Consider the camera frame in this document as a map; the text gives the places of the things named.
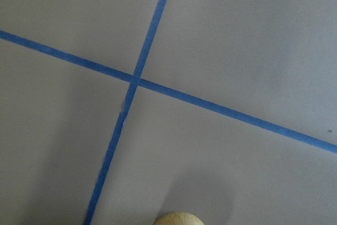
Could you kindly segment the bamboo brown cup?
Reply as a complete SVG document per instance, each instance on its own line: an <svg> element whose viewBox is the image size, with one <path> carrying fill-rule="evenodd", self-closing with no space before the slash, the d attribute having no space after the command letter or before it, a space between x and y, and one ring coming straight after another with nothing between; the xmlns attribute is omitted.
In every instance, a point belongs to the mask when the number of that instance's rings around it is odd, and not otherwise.
<svg viewBox="0 0 337 225"><path fill-rule="evenodd" d="M197 216L187 212L171 212L159 217L154 225L204 225Z"/></svg>

